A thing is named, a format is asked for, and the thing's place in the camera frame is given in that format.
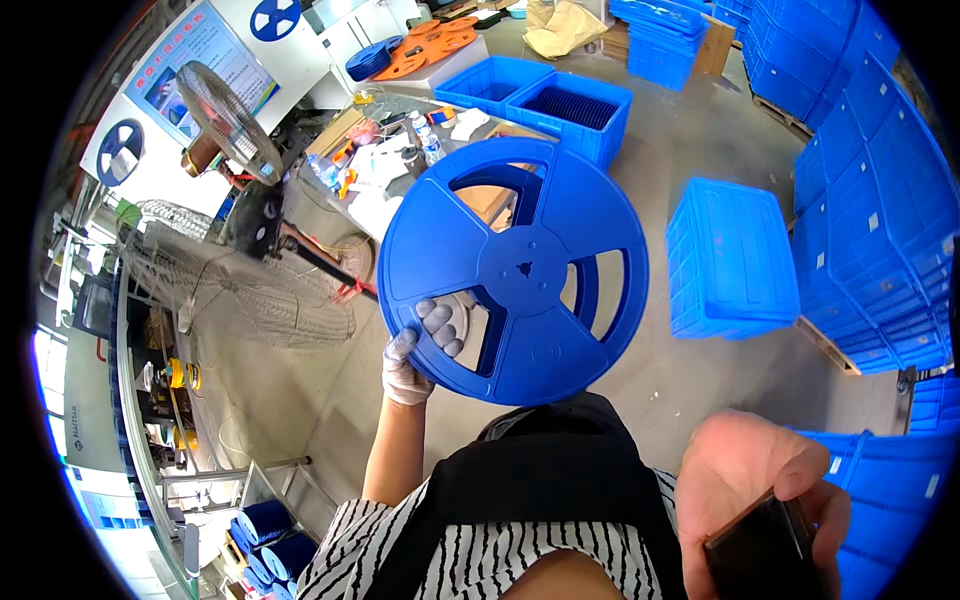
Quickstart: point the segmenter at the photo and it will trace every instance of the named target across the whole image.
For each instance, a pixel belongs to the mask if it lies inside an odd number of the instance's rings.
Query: hand
[[[850,525],[850,497],[821,477],[825,447],[757,415],[724,411],[693,432],[677,477],[677,528],[690,600],[716,598],[704,541],[771,487],[779,500],[800,497],[819,525],[813,562],[840,597],[836,553]]]
[[[454,357],[464,349],[463,340],[457,339],[456,329],[448,323],[453,316],[453,308],[425,299],[417,302],[416,309],[423,328],[447,356]],[[435,387],[434,382],[414,369],[407,360],[417,346],[417,339],[417,332],[408,327],[401,330],[383,349],[383,391],[400,404],[411,406],[425,402]]]

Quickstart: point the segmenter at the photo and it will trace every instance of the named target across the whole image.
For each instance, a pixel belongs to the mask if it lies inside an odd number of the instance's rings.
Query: striped shirt
[[[654,473],[676,533],[677,480],[660,470]],[[298,600],[363,598],[429,483],[396,508],[359,499],[341,505],[313,561],[300,574]],[[499,598],[537,559],[559,549],[593,558],[625,598],[660,598],[657,574],[635,527],[573,521],[448,525],[415,598]]]

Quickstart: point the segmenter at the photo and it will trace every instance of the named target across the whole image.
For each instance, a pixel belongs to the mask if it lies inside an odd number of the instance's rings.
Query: fan stand pole
[[[340,268],[340,263],[336,258],[324,252],[313,240],[300,231],[296,225],[285,219],[280,224],[278,246],[284,250],[294,252],[300,258],[303,258],[311,265],[344,285],[350,287],[357,285],[357,278],[345,273],[343,269]],[[376,293],[367,287],[361,288],[360,293],[374,302],[378,301]]]

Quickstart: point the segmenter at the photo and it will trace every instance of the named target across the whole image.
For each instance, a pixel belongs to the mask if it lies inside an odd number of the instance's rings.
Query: person
[[[456,356],[451,312],[417,305]],[[822,479],[823,446],[724,411],[696,428],[674,477],[644,466],[607,399],[584,392],[499,417],[423,481],[434,384],[407,360],[417,340],[404,329],[384,350],[363,495],[337,510],[299,599],[713,598],[704,541],[771,488],[818,524],[813,561],[839,597],[851,503]]]

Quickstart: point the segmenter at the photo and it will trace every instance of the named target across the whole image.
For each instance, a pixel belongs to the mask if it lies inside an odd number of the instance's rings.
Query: window
[[[34,334],[36,370],[40,375],[43,402],[54,446],[66,456],[66,425],[63,422],[63,379],[66,374],[66,343],[61,336],[39,329]]]

